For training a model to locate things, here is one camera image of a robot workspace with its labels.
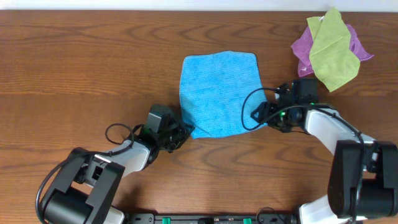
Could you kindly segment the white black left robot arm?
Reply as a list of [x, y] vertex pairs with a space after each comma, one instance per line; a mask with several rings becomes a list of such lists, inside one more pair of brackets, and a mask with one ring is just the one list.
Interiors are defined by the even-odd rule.
[[125, 213], [112, 206], [122, 178], [182, 147], [195, 129], [172, 112], [151, 112], [144, 124], [124, 128], [129, 134], [114, 149], [77, 147], [45, 176], [35, 196], [41, 223], [124, 223]]

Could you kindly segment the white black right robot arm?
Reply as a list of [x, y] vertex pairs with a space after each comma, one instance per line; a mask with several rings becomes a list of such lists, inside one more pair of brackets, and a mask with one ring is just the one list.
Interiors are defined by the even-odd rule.
[[251, 118], [283, 133], [300, 127], [332, 154], [327, 195], [299, 208], [301, 223], [356, 223], [397, 215], [397, 146], [363, 134], [324, 103], [261, 103]]

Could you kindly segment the blue microfiber cloth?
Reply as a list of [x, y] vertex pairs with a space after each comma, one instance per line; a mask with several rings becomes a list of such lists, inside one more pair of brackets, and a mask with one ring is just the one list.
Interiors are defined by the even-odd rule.
[[185, 57], [179, 98], [192, 138], [225, 138], [256, 126], [250, 117], [266, 100], [253, 53], [224, 51]]

